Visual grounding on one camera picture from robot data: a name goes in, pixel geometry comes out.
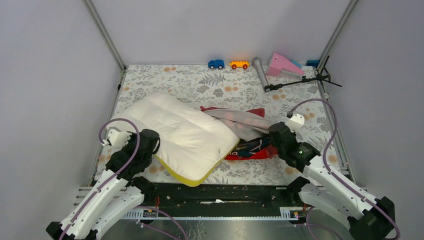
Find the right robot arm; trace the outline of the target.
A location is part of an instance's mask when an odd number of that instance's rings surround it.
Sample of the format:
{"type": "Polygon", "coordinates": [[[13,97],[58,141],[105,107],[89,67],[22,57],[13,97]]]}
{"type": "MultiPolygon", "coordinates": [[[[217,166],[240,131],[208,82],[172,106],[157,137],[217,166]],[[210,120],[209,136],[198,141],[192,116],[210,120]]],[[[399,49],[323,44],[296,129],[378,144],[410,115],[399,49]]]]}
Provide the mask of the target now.
{"type": "Polygon", "coordinates": [[[302,173],[291,183],[287,201],[317,207],[344,225],[355,240],[383,240],[396,227],[395,206],[377,198],[325,162],[307,142],[298,142],[295,131],[279,122],[268,129],[279,158],[302,173]]]}

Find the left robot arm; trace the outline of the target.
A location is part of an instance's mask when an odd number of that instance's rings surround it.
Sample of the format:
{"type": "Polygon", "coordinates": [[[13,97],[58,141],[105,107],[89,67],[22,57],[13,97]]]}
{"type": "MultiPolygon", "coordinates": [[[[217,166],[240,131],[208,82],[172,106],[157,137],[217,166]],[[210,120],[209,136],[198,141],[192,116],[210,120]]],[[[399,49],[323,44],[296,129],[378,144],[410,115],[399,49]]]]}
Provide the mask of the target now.
{"type": "Polygon", "coordinates": [[[46,228],[54,240],[99,240],[128,211],[148,206],[156,186],[138,176],[152,162],[160,147],[160,135],[150,129],[139,133],[111,128],[106,143],[118,147],[94,187],[62,221],[46,228]]]}

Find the red printed pillowcase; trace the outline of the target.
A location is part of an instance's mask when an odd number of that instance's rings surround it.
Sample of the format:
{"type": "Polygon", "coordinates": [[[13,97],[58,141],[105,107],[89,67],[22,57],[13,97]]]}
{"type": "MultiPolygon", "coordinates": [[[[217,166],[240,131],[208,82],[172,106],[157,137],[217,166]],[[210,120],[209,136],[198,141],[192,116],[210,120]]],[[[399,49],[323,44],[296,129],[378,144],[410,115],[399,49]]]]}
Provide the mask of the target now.
{"type": "Polygon", "coordinates": [[[277,154],[268,131],[272,123],[265,119],[264,108],[241,111],[201,106],[200,110],[220,120],[240,139],[226,160],[263,160],[277,154]]]}

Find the white pillow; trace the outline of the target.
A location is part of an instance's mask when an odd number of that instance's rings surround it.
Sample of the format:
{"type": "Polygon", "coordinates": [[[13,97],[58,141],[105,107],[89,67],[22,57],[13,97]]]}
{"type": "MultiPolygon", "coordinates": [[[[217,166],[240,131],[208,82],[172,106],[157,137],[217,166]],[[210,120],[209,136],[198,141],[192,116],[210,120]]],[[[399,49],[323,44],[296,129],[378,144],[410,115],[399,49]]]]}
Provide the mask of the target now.
{"type": "Polygon", "coordinates": [[[122,132],[156,131],[160,147],[156,158],[180,183],[200,185],[236,147],[240,139],[219,119],[194,109],[165,92],[145,96],[116,113],[109,128],[122,132]]]}

